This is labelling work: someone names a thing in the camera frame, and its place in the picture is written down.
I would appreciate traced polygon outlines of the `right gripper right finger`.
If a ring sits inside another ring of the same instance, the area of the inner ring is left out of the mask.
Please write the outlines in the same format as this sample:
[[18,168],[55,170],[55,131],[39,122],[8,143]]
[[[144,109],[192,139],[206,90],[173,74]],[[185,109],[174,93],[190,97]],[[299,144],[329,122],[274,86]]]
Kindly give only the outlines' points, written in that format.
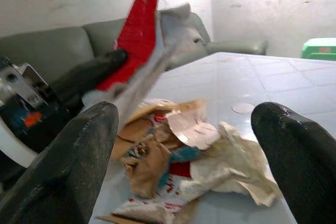
[[335,138],[288,107],[263,102],[251,127],[297,223],[335,223]]

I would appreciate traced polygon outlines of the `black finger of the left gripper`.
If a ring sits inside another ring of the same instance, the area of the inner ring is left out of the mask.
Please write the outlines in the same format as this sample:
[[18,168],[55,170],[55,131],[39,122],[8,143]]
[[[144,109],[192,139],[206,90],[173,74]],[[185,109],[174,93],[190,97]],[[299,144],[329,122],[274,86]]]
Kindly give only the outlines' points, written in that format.
[[128,60],[124,49],[116,49],[82,63],[51,83],[51,89],[63,102],[82,97],[119,70]]

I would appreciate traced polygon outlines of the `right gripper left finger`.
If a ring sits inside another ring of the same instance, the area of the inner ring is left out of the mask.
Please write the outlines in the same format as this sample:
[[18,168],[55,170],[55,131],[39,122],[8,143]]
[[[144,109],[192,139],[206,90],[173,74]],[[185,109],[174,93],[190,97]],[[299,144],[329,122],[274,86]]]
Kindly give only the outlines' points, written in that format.
[[1,200],[1,223],[88,223],[118,123],[109,102],[70,120]]

